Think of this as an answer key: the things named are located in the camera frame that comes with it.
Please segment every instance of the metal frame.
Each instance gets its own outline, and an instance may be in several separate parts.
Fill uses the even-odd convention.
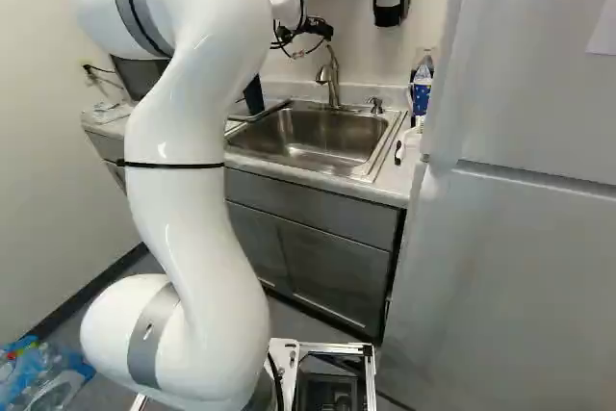
[[[285,404],[291,409],[295,394],[297,381],[297,366],[299,362],[308,354],[327,354],[340,356],[363,356],[364,374],[366,380],[366,403],[368,411],[376,411],[376,362],[374,357],[374,346],[364,343],[348,344],[323,344],[314,342],[298,342],[292,339],[276,339],[269,341],[269,352],[276,362],[279,373],[283,376],[283,393]],[[129,411],[143,411],[148,398],[144,395],[137,395]]]

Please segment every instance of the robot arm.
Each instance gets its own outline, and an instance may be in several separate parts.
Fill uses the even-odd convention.
[[[298,21],[295,0],[77,0],[107,52],[172,54],[124,142],[133,218],[167,276],[108,288],[82,346],[112,380],[181,409],[239,411],[264,377],[268,305],[227,216],[222,163],[226,107],[270,48],[276,5]]]

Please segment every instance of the stainless steel sink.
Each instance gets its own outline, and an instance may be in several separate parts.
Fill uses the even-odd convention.
[[[370,107],[345,111],[293,101],[227,137],[227,150],[284,166],[373,181],[382,156],[402,119],[401,111],[370,113]]]

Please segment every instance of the wall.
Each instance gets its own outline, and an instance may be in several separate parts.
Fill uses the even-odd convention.
[[[80,127],[100,98],[80,60],[107,65],[71,0],[0,0],[0,343],[139,242],[125,198]]]
[[[376,28],[372,0],[306,0],[309,14],[334,26],[332,40],[341,66],[341,82],[404,85],[408,82],[417,47],[436,46],[445,20],[447,0],[411,0],[411,11],[401,26]],[[289,49],[310,48],[314,36],[297,38]],[[262,69],[266,81],[312,81],[327,60],[326,50],[300,60],[270,51]]]

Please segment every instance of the white refrigerator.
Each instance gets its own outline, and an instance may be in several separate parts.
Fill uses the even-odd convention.
[[[616,0],[449,0],[441,49],[377,388],[614,410]]]

